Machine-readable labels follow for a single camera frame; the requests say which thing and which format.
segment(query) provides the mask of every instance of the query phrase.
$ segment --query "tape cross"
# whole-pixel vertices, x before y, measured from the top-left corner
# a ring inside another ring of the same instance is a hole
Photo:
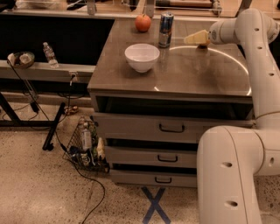
[[[145,215],[145,217],[143,218],[143,224],[149,223],[149,221],[151,220],[151,216],[153,215],[155,210],[158,212],[158,214],[163,219],[165,224],[171,223],[170,219],[167,217],[164,210],[158,204],[158,202],[160,201],[161,197],[163,196],[163,194],[165,192],[165,188],[161,187],[158,190],[155,198],[152,197],[151,192],[148,190],[148,188],[146,186],[142,187],[142,191],[144,192],[144,194],[150,201],[150,208],[149,208],[147,214]]]

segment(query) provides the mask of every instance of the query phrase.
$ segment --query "black metal stand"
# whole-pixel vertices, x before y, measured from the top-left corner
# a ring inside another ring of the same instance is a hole
[[[54,118],[54,121],[22,121],[18,118],[15,111],[12,109],[10,104],[6,101],[2,93],[0,92],[0,105],[2,109],[6,112],[7,116],[11,121],[0,121],[0,127],[50,127],[49,133],[46,137],[43,150],[51,151],[53,149],[53,144],[51,143],[53,134],[55,133],[56,127],[60,121],[60,117],[64,114],[65,103],[62,102],[59,107],[59,111]]]

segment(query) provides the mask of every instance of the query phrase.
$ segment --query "white bowl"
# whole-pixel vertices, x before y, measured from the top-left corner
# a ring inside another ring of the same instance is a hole
[[[145,73],[158,61],[159,50],[154,45],[136,44],[129,46],[124,54],[133,69]]]

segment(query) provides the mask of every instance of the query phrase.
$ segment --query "drawer handle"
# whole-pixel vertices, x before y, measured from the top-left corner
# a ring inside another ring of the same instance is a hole
[[[167,181],[161,181],[161,180],[158,180],[157,177],[155,177],[155,181],[158,183],[158,184],[170,184],[172,182],[172,178],[169,178],[169,180]]]
[[[185,131],[185,125],[182,125],[182,129],[181,130],[174,130],[174,129],[164,129],[163,125],[160,123],[159,124],[159,129],[163,132],[172,132],[172,133],[183,133]]]
[[[176,156],[174,160],[169,160],[169,159],[161,159],[160,156],[157,155],[157,159],[160,162],[176,163],[178,161],[178,156]]]

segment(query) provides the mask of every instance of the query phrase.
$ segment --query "brown countertop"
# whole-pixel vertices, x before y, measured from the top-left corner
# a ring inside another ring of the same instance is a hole
[[[251,101],[246,61],[236,45],[210,44],[201,50],[184,44],[185,36],[208,29],[211,23],[175,20],[171,46],[159,48],[157,64],[147,73],[138,73],[126,62],[124,51],[136,43],[158,46],[159,20],[153,19],[149,31],[141,33],[136,30],[134,19],[117,18],[88,91]]]

